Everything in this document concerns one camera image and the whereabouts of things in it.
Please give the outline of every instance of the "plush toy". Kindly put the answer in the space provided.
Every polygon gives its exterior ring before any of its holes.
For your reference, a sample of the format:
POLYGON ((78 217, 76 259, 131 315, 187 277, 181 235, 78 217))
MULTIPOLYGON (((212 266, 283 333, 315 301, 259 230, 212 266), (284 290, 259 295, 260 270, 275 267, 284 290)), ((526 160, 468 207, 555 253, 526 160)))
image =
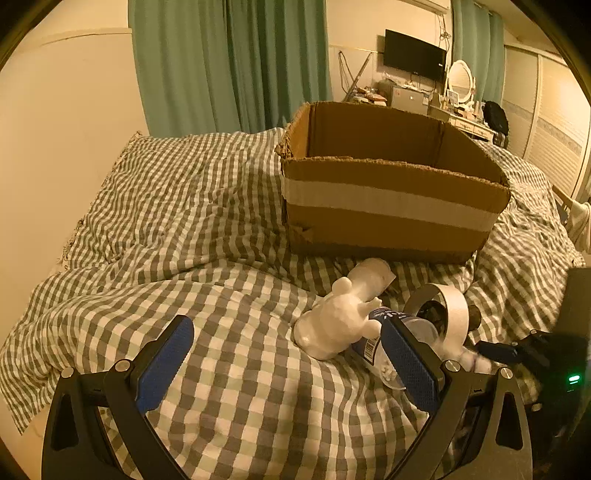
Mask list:
POLYGON ((382 306, 377 297, 394 278, 384 260, 368 258, 361 262, 347 277, 335 281, 331 292, 295 321, 297 345, 317 360, 328 360, 361 337, 378 337, 381 323, 368 316, 382 306))

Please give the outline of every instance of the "tv screen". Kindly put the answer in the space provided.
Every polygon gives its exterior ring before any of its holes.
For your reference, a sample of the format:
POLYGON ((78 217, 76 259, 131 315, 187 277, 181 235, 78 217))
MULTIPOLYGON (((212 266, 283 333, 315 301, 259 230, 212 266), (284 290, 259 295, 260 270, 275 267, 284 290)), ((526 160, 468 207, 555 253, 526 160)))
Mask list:
POLYGON ((445 80, 446 51, 408 35, 386 30, 384 65, 426 77, 445 80))

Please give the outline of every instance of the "green curtain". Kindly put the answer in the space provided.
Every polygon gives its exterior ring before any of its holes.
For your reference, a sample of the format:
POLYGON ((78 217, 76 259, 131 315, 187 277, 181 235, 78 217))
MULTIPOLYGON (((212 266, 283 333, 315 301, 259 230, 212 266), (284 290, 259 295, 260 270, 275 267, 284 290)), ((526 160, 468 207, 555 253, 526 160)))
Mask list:
POLYGON ((329 100, 324 0, 129 0, 150 134, 258 132, 329 100))
POLYGON ((453 60, 476 78, 474 100, 501 102, 505 78, 503 19, 473 0, 453 0, 453 60))

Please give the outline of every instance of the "white tape roll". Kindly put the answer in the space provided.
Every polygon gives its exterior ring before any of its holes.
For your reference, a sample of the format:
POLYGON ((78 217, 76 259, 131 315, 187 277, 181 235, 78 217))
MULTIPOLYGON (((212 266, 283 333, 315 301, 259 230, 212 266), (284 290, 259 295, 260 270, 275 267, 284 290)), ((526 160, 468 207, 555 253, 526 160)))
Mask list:
POLYGON ((447 309, 447 325, 441 346, 445 351, 455 352, 461 349, 468 335, 468 305, 461 291, 449 285, 427 283, 410 295, 403 312, 416 316, 421 307, 438 294, 443 296, 447 309))

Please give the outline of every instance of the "bed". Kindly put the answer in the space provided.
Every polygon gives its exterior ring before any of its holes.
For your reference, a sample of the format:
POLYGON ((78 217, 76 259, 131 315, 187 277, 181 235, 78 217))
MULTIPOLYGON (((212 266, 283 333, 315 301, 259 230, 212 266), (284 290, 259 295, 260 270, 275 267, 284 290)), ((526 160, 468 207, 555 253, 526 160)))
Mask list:
MULTIPOLYGON (((355 261, 290 253, 282 134, 130 140, 0 350, 0 392, 20 432, 65 367, 106 370, 182 313, 194 320, 191 353, 147 416, 189 477, 382 478, 401 458, 427 415, 351 354, 320 362, 291 340, 292 322, 355 261)), ((392 262, 383 301, 399 309, 428 281, 450 284, 482 313, 470 342, 509 342, 551 328, 566 271, 584 260, 545 175, 478 144, 512 191, 489 241, 465 265, 392 262)), ((535 386, 521 384, 527 401, 535 386)), ((136 476, 107 411, 103 421, 136 476)))

